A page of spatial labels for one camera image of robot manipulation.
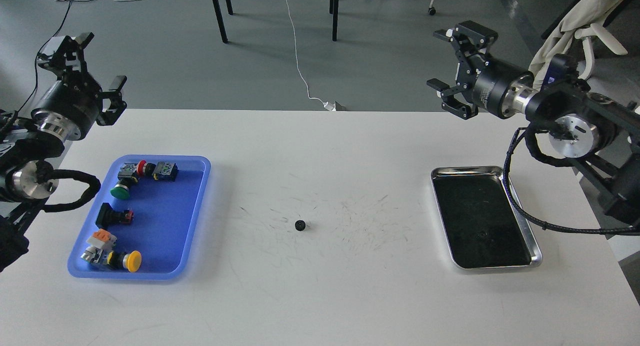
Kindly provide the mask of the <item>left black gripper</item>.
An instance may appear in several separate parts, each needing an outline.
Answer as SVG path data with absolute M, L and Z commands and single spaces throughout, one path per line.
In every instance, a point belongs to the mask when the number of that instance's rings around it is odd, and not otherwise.
M 44 93 L 30 116 L 39 127 L 60 118 L 66 138 L 71 141 L 84 139 L 95 122 L 101 127 L 114 125 L 127 108 L 122 98 L 126 75 L 117 75 L 108 89 L 98 94 L 99 101 L 93 94 L 65 85 L 89 83 L 84 49 L 94 36 L 94 33 L 54 36 L 38 54 L 38 66 L 55 74 L 59 81 Z M 109 100 L 106 110 L 102 110 L 103 100 Z

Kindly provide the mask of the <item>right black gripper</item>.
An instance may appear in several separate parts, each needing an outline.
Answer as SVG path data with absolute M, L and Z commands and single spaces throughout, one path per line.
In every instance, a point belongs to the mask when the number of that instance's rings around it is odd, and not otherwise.
M 506 61 L 492 58 L 489 50 L 498 40 L 497 31 L 467 20 L 450 29 L 433 32 L 439 40 L 450 43 L 461 70 L 475 77 L 473 83 L 449 86 L 437 78 L 427 80 L 427 86 L 441 98 L 441 108 L 458 118 L 467 120 L 478 115 L 478 108 L 508 119 L 515 114 L 513 88 L 533 85 L 533 73 Z M 470 104 L 460 102 L 455 95 L 470 92 Z

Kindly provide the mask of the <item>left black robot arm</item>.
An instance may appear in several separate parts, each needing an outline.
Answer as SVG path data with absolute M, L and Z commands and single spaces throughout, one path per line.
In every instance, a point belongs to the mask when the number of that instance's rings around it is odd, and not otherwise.
M 77 170 L 56 169 L 50 159 L 62 156 L 66 141 L 84 139 L 93 125 L 114 125 L 127 108 L 122 98 L 125 75 L 117 75 L 109 88 L 89 73 L 84 51 L 92 32 L 78 36 L 55 36 L 36 55 L 40 68 L 55 74 L 30 118 L 17 112 L 1 114 L 0 198 L 15 203 L 1 217 L 0 267 L 6 269 L 29 250 L 26 231 L 40 212 L 75 210 L 98 193 L 97 177 Z M 48 204 L 61 179 L 87 184 L 78 200 Z

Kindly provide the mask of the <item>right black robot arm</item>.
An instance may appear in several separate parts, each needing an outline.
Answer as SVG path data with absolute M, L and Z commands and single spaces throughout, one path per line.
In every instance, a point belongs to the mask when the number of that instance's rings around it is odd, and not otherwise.
M 457 59 L 453 85 L 437 78 L 426 82 L 444 111 L 470 119 L 484 109 L 500 119 L 521 113 L 528 120 L 510 142 L 505 172 L 524 140 L 537 161 L 578 169 L 598 189 L 603 213 L 625 224 L 592 234 L 639 233 L 639 116 L 633 107 L 590 91 L 569 55 L 554 55 L 535 88 L 532 72 L 490 54 L 496 31 L 467 20 L 433 35 L 450 43 Z

